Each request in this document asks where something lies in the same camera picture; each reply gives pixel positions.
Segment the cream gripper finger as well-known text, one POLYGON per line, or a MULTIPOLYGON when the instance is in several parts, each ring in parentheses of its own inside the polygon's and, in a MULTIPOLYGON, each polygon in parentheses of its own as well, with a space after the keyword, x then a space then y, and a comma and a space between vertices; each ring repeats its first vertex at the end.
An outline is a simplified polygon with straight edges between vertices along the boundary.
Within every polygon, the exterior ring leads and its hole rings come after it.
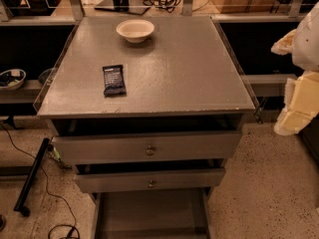
POLYGON ((274 131, 279 135, 297 134, 319 114, 319 73, 305 72, 296 80, 287 79, 284 108, 274 131))
POLYGON ((271 52, 281 56, 291 54, 293 51, 293 40, 295 37, 295 33, 296 30, 293 29, 277 42, 275 42, 271 47, 271 52))

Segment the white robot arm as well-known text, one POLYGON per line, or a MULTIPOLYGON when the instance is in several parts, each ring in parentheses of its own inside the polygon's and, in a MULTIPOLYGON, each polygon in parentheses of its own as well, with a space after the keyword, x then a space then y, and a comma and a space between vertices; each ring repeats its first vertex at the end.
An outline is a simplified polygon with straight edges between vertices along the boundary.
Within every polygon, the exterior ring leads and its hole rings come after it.
POLYGON ((279 135, 296 134, 319 114, 319 2, 271 52, 290 54, 292 63, 304 71, 296 80, 287 79, 284 108, 274 126, 279 135))

